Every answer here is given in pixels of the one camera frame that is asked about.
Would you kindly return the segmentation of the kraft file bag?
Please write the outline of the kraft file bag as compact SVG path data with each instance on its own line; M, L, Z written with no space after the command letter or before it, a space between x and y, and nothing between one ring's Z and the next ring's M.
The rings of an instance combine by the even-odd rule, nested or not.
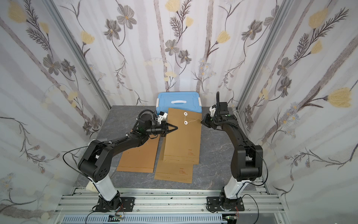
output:
M165 163L199 164L201 120L201 113L174 108L168 110L168 123L178 129L166 136Z
M191 184L193 181L193 165L164 162L165 144L166 138L163 139L161 145L154 179Z
M153 173L160 137L151 137L144 145L123 152L116 171Z

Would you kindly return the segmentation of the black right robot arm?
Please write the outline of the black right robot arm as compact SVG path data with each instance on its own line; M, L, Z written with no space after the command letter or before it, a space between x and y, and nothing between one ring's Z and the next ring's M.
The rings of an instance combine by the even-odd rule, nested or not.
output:
M208 210L243 211L242 192L246 186L255 185L254 181L263 173L263 149L248 139L237 118L229 112L226 102L218 101L209 111L201 122L202 125L224 131L234 147L234 152L230 163L232 176L218 197L207 198Z

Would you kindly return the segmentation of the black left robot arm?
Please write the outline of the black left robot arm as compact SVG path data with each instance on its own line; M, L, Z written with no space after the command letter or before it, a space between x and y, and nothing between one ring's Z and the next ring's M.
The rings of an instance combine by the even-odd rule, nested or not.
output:
M120 193L109 177L113 157L128 149L140 147L153 137L165 137L176 130L177 126L161 120L154 111L145 109L125 137L110 141L93 140L89 143L77 168L99 193L96 212L119 211L123 206Z

